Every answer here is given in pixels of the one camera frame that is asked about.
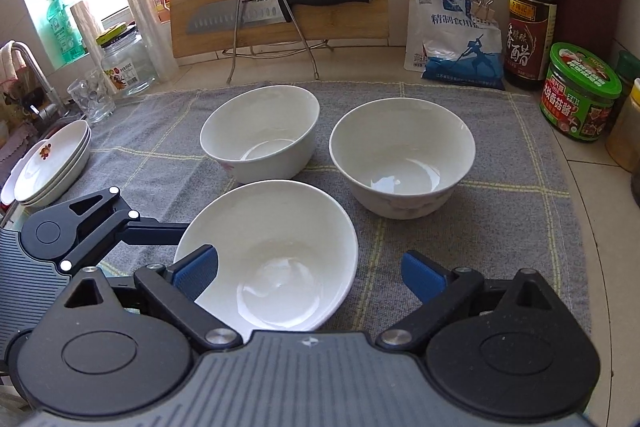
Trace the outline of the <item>white bowl front pale flowers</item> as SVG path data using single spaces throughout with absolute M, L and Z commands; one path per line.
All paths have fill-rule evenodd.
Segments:
M 205 207 L 175 257 L 207 244 L 216 277 L 198 305 L 248 339 L 257 329 L 314 331 L 348 295 L 358 265 L 357 233 L 329 194 L 291 180 L 243 185 Z

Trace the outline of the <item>white plate with brown stain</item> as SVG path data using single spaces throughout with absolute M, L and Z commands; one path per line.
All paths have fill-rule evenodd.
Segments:
M 39 142 L 15 181 L 15 202 L 39 208 L 58 199 L 87 164 L 90 140 L 89 125 L 78 120 Z

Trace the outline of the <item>white bowl small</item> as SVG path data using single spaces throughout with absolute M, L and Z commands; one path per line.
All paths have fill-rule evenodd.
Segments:
M 329 139 L 334 166 L 367 210 L 392 220 L 426 217 L 471 170 L 476 144 L 465 122 L 433 102 L 381 98 L 345 114 Z

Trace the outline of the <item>white bowl pink flowers large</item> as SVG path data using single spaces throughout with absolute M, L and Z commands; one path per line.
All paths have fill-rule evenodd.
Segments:
M 316 148 L 320 104 L 296 86 L 268 86 L 219 106 L 200 132 L 204 152 L 239 184 L 292 179 Z

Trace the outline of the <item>white plate fruit print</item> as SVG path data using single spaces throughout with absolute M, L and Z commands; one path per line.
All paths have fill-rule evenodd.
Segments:
M 72 165 L 74 158 L 90 140 L 90 127 L 84 120 L 66 124 L 43 144 L 36 148 L 26 161 L 14 185 L 14 199 L 27 202 L 41 196 L 63 171 Z

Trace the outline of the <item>steel kitchen faucet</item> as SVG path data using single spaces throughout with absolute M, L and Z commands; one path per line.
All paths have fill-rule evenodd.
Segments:
M 40 119 L 63 117 L 67 113 L 32 50 L 26 43 L 15 40 L 1 47 L 1 100 Z

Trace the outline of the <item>clear drinking glass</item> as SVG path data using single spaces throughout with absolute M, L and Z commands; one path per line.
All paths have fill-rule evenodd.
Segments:
M 110 117 L 116 108 L 104 74 L 98 68 L 90 69 L 85 75 L 74 80 L 67 87 L 67 93 L 85 115 L 89 124 L 97 124 Z

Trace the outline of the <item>tall plastic wrap roll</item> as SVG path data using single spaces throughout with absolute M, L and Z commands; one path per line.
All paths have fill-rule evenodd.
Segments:
M 175 79 L 178 64 L 171 49 L 170 23 L 162 23 L 153 0 L 127 0 L 161 82 Z

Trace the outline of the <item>glass jar green lid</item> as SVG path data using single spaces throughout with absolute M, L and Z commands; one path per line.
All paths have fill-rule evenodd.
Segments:
M 112 26 L 96 38 L 103 56 L 101 67 L 121 96 L 136 95 L 157 80 L 148 47 L 135 23 Z

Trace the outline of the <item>short plastic wrap roll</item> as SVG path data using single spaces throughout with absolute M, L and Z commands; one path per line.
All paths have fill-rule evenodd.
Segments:
M 103 51 L 96 39 L 105 31 L 102 22 L 97 20 L 85 5 L 79 1 L 70 7 L 74 21 L 81 35 L 82 42 L 96 67 L 101 66 Z

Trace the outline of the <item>green dish soap bottle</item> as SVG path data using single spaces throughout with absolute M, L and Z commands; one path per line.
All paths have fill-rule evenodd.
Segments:
M 65 64 L 73 63 L 85 54 L 85 47 L 81 35 L 72 22 L 70 12 L 64 0 L 49 0 L 47 21 Z

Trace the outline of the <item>green lid sauce jar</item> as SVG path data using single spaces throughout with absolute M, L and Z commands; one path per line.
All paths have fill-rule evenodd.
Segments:
M 567 42 L 556 42 L 540 97 L 542 115 L 562 134 L 596 142 L 603 132 L 622 83 L 597 55 Z

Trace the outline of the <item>yellow lid spice jar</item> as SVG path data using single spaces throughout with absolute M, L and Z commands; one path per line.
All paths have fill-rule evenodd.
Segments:
M 620 115 L 605 141 L 608 155 L 617 165 L 626 171 L 633 172 L 639 165 L 640 138 L 640 79 L 634 80 L 634 85 L 626 98 Z

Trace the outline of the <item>salt bag white blue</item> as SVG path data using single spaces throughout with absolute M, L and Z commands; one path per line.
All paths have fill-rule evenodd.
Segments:
M 409 0 L 405 69 L 426 80 L 502 90 L 501 30 L 482 0 Z

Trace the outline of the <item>dark vinegar bottle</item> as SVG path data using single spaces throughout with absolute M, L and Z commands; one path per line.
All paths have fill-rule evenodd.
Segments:
M 509 0 L 504 75 L 512 86 L 542 88 L 556 15 L 555 0 Z

